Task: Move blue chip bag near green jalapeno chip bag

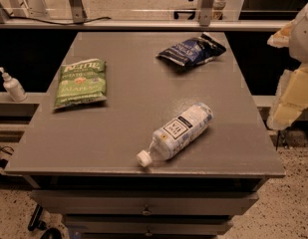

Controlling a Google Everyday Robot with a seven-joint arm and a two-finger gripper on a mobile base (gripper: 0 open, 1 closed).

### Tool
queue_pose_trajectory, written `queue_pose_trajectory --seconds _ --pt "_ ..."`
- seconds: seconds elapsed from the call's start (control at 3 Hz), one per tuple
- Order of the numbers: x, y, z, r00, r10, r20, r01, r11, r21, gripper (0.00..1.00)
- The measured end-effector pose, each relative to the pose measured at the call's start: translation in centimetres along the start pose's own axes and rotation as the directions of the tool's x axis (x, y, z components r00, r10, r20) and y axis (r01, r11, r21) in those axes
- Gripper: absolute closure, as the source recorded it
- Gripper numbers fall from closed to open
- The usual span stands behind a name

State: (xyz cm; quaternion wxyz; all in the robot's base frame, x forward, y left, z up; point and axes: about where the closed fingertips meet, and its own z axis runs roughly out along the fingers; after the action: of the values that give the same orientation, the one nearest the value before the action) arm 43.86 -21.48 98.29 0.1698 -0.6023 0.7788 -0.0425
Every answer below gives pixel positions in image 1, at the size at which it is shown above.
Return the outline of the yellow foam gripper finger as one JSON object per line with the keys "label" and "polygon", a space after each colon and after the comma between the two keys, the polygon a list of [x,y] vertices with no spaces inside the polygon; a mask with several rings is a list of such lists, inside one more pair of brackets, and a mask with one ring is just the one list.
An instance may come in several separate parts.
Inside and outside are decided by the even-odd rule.
{"label": "yellow foam gripper finger", "polygon": [[283,72],[266,124],[273,130],[285,130],[307,108],[308,64],[302,64],[295,71],[285,70]]}
{"label": "yellow foam gripper finger", "polygon": [[288,48],[294,21],[291,20],[267,40],[267,44],[275,48]]}

